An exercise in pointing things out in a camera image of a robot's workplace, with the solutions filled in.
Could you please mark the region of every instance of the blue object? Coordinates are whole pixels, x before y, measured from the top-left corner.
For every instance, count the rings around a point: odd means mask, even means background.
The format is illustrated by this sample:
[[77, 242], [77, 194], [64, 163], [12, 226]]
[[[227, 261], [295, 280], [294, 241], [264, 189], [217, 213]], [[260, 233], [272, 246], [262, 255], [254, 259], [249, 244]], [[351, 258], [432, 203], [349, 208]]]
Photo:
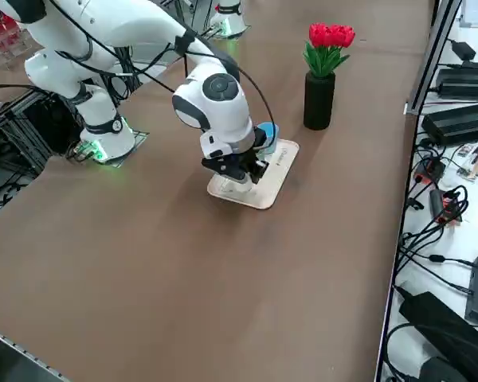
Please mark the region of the blue object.
[[265, 131], [265, 134], [267, 135], [267, 140], [264, 145], [266, 148], [262, 149], [261, 153], [265, 155], [273, 154], [276, 151], [276, 141], [280, 134], [280, 128], [278, 125], [273, 126], [270, 122], [263, 122], [257, 127]]

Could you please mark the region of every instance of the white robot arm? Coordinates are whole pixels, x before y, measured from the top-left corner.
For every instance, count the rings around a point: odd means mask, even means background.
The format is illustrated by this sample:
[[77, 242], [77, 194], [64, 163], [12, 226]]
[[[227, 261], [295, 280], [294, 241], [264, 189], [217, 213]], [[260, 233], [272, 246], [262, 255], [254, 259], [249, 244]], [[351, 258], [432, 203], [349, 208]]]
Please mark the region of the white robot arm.
[[185, 124], [202, 130], [202, 164], [239, 183], [257, 183], [262, 178], [268, 164], [257, 153], [266, 146], [267, 137], [252, 123], [234, 61], [154, 3], [0, 0], [0, 9], [24, 23], [33, 39], [45, 47], [25, 62], [27, 75], [39, 88], [56, 92], [75, 105], [88, 125], [81, 138], [96, 143], [102, 162], [128, 154], [135, 145], [134, 135], [108, 93], [83, 83], [95, 73], [59, 52], [107, 71], [116, 58], [105, 47], [161, 40], [197, 64], [173, 94], [172, 103]]

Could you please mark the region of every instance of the brown table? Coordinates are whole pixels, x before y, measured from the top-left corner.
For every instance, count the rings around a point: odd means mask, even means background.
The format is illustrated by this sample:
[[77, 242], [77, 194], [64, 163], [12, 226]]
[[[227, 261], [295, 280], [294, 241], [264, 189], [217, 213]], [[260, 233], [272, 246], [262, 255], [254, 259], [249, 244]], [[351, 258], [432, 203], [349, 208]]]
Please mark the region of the brown table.
[[[150, 84], [122, 107], [151, 132], [123, 168], [53, 159], [0, 213], [0, 332], [71, 380], [374, 377], [414, 129], [402, 110], [429, 5], [245, 5], [253, 27], [227, 50], [301, 146], [272, 209], [206, 194], [198, 132]], [[358, 33], [324, 132], [301, 123], [312, 21]], [[176, 65], [165, 80], [181, 79]]]

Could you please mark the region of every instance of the red tulip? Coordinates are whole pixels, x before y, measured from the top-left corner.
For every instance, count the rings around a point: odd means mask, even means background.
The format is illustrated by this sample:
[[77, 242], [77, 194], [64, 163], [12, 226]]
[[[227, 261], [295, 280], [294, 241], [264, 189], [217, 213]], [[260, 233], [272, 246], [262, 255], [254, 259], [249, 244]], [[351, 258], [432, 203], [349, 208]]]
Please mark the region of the red tulip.
[[310, 42], [317, 48], [319, 46], [331, 46], [334, 44], [333, 34], [328, 26], [322, 22], [310, 25]]
[[330, 28], [330, 31], [333, 38], [333, 45], [344, 48], [351, 46], [352, 41], [356, 36], [354, 29], [347, 25], [333, 25]]

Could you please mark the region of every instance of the black vase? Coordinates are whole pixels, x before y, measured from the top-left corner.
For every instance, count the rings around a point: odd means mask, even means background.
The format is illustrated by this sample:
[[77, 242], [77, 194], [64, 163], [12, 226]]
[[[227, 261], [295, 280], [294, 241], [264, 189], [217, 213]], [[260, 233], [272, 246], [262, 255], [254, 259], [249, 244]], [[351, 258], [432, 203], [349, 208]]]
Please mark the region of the black vase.
[[324, 130], [331, 123], [335, 94], [335, 74], [324, 78], [306, 73], [304, 84], [304, 125], [312, 130]]

